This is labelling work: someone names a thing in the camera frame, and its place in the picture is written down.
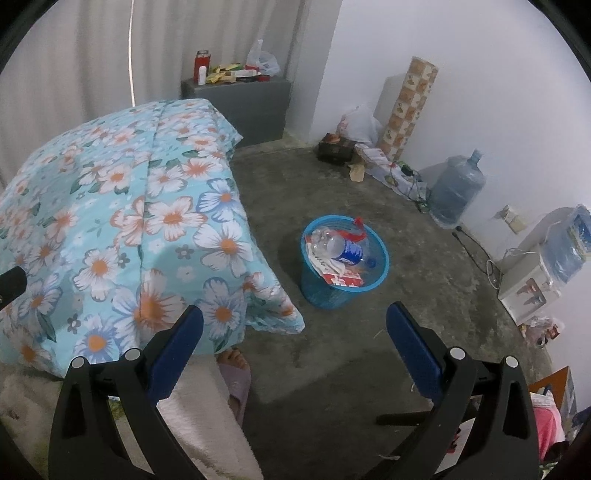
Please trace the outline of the blue plastic waste basket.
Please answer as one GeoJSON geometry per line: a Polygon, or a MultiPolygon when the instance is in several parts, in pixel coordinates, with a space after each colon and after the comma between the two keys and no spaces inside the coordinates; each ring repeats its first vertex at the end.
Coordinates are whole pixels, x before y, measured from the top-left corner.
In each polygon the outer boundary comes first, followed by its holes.
{"type": "Polygon", "coordinates": [[[349,267],[360,273],[365,284],[361,288],[339,287],[331,286],[322,280],[321,276],[311,268],[311,263],[308,262],[307,251],[305,245],[311,244],[311,233],[315,229],[328,227],[335,229],[342,229],[346,231],[353,231],[352,217],[344,215],[325,215],[318,217],[311,221],[307,227],[304,228],[301,234],[301,256],[303,256],[304,267],[301,272],[301,292],[304,293],[305,299],[312,305],[322,309],[337,309],[344,306],[353,298],[362,294],[368,293],[378,286],[380,286],[388,276],[390,270],[390,256],[384,241],[380,236],[368,225],[365,224],[367,236],[370,246],[370,255],[377,261],[375,268],[367,267],[349,267]]]}

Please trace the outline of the red white snack box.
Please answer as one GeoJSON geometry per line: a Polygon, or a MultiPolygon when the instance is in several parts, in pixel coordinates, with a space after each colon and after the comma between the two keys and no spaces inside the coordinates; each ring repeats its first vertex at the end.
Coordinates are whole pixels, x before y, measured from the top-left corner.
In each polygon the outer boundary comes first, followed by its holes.
{"type": "Polygon", "coordinates": [[[365,284],[358,271],[337,260],[319,256],[310,243],[305,245],[305,251],[307,251],[311,268],[321,276],[325,283],[331,286],[351,288],[361,288],[365,284]]]}

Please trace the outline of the Pepsi plastic bottle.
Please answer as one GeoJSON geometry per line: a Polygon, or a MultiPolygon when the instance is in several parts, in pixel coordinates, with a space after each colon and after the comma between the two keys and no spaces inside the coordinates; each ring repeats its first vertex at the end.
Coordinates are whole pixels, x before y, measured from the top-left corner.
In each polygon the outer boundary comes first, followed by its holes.
{"type": "Polygon", "coordinates": [[[311,233],[311,251],[325,260],[348,267],[375,268],[377,261],[370,255],[367,233],[322,227],[311,233]]]}

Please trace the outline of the red snack wrapper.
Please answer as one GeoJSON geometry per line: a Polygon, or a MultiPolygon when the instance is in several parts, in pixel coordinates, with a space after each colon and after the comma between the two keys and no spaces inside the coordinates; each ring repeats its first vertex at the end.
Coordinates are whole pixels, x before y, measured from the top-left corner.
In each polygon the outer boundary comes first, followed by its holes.
{"type": "Polygon", "coordinates": [[[344,236],[349,241],[356,243],[367,238],[366,227],[365,224],[363,224],[363,219],[361,217],[356,217],[353,219],[353,227],[355,227],[353,231],[345,231],[342,233],[342,236],[344,236]]]}

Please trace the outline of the white fluffy blanket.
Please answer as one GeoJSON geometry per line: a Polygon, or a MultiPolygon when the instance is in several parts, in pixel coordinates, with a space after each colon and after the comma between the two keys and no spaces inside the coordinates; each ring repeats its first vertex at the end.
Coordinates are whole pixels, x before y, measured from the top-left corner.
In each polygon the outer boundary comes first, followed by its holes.
{"type": "MultiPolygon", "coordinates": [[[[1,424],[43,479],[48,477],[49,437],[60,390],[61,382],[43,372],[1,366],[1,424]]],[[[216,359],[195,356],[157,409],[207,479],[262,479],[229,398],[216,359]]]]}

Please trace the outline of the floral blue quilt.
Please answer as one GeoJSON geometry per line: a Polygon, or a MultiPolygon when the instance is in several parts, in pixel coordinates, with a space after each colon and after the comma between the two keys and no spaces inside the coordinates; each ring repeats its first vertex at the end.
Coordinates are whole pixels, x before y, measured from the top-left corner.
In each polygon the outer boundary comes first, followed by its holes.
{"type": "Polygon", "coordinates": [[[63,376],[204,315],[195,351],[247,328],[304,330],[249,229],[230,161],[240,134],[204,99],[157,101],[55,137],[1,195],[1,267],[22,296],[1,314],[1,360],[63,376]]]}

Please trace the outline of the white water dispenser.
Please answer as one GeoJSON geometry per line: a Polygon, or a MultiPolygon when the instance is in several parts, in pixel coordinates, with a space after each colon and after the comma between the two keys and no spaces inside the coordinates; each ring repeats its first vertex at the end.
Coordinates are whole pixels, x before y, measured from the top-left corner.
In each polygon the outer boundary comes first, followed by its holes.
{"type": "Polygon", "coordinates": [[[549,272],[541,247],[536,245],[503,274],[498,300],[516,325],[528,322],[561,296],[549,272]]]}

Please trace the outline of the water jug on dispenser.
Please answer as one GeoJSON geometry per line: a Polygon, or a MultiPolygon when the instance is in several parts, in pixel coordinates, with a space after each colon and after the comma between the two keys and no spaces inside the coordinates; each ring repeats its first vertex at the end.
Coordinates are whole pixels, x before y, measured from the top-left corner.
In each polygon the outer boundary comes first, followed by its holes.
{"type": "Polygon", "coordinates": [[[567,284],[590,261],[590,211],[577,205],[569,215],[549,227],[541,248],[548,271],[567,284]]]}

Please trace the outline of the blue water jug on floor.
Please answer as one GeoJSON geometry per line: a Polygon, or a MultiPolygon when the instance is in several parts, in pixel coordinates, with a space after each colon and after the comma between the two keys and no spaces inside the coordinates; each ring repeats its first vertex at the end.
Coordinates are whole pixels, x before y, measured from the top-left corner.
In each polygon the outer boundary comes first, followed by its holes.
{"type": "Polygon", "coordinates": [[[428,197],[429,213],[440,227],[455,228],[484,188],[486,177],[479,168],[482,156],[479,150],[474,150],[469,157],[459,155],[447,160],[428,197]]]}

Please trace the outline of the white small bottle on cabinet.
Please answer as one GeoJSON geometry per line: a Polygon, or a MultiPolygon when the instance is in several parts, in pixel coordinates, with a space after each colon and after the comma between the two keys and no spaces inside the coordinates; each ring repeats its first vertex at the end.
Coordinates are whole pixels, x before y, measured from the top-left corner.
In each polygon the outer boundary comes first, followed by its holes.
{"type": "Polygon", "coordinates": [[[206,84],[207,66],[201,65],[197,70],[197,85],[202,86],[206,84]]]}

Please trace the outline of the grey bedside cabinet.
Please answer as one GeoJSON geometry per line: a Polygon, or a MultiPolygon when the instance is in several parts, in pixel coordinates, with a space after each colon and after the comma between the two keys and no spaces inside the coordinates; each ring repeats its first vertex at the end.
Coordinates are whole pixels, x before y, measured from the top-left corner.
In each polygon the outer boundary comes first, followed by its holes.
{"type": "Polygon", "coordinates": [[[281,77],[264,82],[236,82],[198,86],[191,79],[181,82],[181,97],[204,98],[221,112],[242,135],[239,147],[259,145],[283,138],[291,83],[281,77]]]}

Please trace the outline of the clear plastic bag on cabinet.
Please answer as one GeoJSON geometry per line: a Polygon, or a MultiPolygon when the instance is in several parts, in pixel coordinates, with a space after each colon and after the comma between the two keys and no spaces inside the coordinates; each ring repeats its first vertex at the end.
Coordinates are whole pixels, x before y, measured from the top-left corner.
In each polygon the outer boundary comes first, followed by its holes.
{"type": "Polygon", "coordinates": [[[245,58],[245,67],[270,77],[280,74],[280,64],[276,56],[263,50],[263,39],[253,42],[245,58]]]}

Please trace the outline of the dark brown box on floor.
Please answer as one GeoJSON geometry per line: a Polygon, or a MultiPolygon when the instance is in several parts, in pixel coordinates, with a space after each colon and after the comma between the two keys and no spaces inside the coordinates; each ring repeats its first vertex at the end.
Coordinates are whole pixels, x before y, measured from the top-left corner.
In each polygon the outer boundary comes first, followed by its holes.
{"type": "Polygon", "coordinates": [[[344,165],[352,161],[355,146],[355,141],[328,133],[318,142],[317,158],[325,163],[344,165]]]}

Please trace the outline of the patterned rolled mat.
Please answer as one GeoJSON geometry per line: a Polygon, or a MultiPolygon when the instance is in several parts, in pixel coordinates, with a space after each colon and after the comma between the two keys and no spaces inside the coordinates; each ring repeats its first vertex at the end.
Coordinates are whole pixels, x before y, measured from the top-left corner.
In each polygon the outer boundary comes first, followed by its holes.
{"type": "Polygon", "coordinates": [[[427,103],[439,68],[414,56],[378,147],[391,162],[401,158],[427,103]]]}

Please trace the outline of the white plastic bag by wall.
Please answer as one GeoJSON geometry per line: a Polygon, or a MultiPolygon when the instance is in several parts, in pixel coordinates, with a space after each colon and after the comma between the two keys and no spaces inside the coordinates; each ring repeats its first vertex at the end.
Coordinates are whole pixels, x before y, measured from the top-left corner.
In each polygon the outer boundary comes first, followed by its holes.
{"type": "Polygon", "coordinates": [[[360,105],[342,115],[337,134],[356,143],[376,147],[383,129],[382,123],[366,105],[360,105]]]}

